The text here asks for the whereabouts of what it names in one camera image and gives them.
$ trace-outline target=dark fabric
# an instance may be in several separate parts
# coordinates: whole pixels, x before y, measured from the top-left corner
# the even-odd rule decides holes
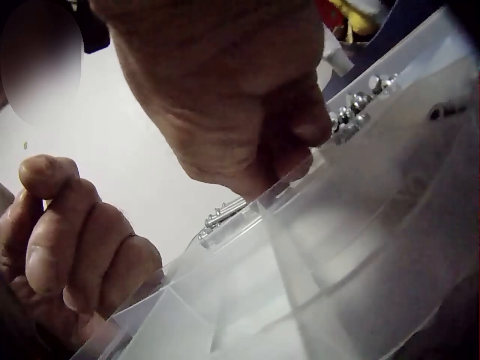
[[[90,10],[88,0],[78,0],[77,10],[74,11],[67,0],[46,0],[53,2],[66,11],[68,11],[80,28],[84,40],[84,51],[87,54],[99,51],[110,45],[110,34],[107,26]],[[3,32],[10,14],[21,4],[24,0],[2,0],[0,1],[0,34]]]

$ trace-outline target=metal pin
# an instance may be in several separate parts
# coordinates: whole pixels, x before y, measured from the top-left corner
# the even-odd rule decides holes
[[[220,224],[222,221],[228,219],[229,217],[235,215],[238,211],[247,206],[245,199],[240,198],[237,202],[225,207],[220,211],[220,215],[212,216],[205,220],[205,226],[207,228],[213,228],[215,225]]]

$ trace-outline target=yellow object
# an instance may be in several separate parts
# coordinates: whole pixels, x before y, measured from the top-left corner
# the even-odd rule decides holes
[[[346,17],[352,31],[358,35],[371,35],[378,30],[371,16],[362,13],[345,0],[328,0]]]

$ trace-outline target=finger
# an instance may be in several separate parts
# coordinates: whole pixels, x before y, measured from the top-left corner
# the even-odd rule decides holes
[[[75,260],[63,298],[80,313],[97,309],[103,276],[117,248],[133,234],[128,220],[114,206],[97,203],[78,240]]]
[[[292,182],[308,173],[313,163],[313,156],[302,140],[285,130],[271,134],[268,143],[279,179]]]
[[[25,274],[37,293],[60,292],[67,285],[80,230],[98,201],[92,183],[72,179],[35,225],[28,243]]]
[[[247,202],[257,199],[279,180],[272,161],[267,161],[267,157],[270,155],[264,156],[264,152],[259,151],[258,156],[247,167],[230,176],[223,176],[218,183],[228,187]]]
[[[314,72],[266,95],[264,106],[269,127],[281,123],[310,147],[321,145],[331,135],[330,117]]]
[[[22,190],[0,217],[0,265],[8,282],[25,273],[28,239],[42,213],[42,201]]]
[[[50,200],[69,179],[78,178],[79,173],[77,165],[69,158],[37,155],[22,161],[19,177],[28,192]]]
[[[104,318],[110,317],[161,267],[160,254],[150,241],[136,235],[127,238],[103,278],[98,313]]]
[[[298,104],[298,110],[290,121],[290,128],[305,144],[318,147],[330,138],[332,124],[320,88],[315,84],[306,91],[304,96],[308,101]]]

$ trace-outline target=fingernail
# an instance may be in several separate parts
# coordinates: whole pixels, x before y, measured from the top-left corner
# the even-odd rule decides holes
[[[33,246],[26,263],[28,283],[36,293],[51,294],[63,288],[62,284],[59,284],[58,262],[47,250]]]
[[[63,302],[70,310],[81,314],[91,314],[93,311],[89,310],[88,302],[78,293],[72,290],[71,287],[66,287],[63,291]]]

